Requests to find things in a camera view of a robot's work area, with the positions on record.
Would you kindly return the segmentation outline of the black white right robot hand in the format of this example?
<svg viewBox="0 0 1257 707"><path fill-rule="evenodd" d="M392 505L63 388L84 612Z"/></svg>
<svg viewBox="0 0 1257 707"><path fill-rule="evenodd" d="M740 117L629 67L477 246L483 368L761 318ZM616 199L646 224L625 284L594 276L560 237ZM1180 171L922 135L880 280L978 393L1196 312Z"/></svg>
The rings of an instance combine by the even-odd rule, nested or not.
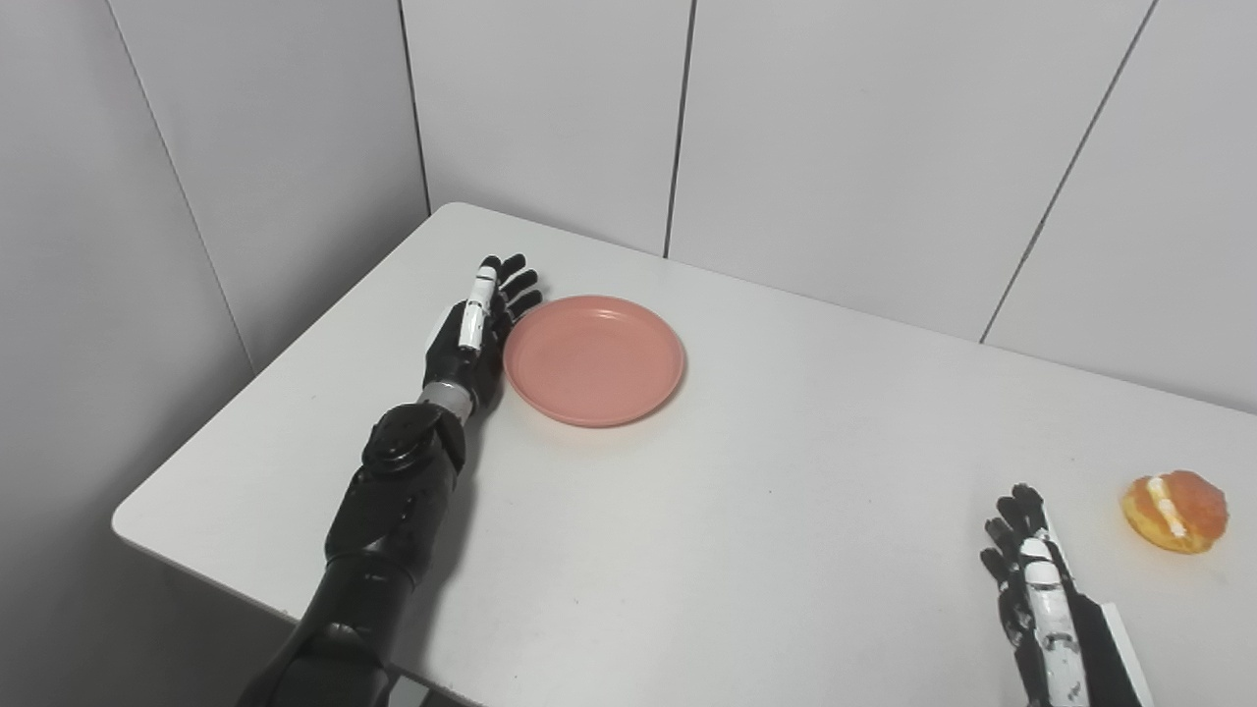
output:
<svg viewBox="0 0 1257 707"><path fill-rule="evenodd" d="M1146 676L1112 603L1082 593L1043 497L1018 483L985 520L979 559L1028 706L1151 706Z"/></svg>

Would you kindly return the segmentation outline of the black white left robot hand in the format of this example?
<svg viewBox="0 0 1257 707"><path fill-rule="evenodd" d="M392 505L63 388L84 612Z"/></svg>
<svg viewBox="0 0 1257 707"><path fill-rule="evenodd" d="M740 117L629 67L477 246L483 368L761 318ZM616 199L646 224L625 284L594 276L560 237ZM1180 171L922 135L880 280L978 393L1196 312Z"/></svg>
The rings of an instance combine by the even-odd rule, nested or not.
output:
<svg viewBox="0 0 1257 707"><path fill-rule="evenodd" d="M468 421L490 406L503 375L507 341L543 302L539 276L525 255L486 255L466 299L458 301L425 355L422 403Z"/></svg>

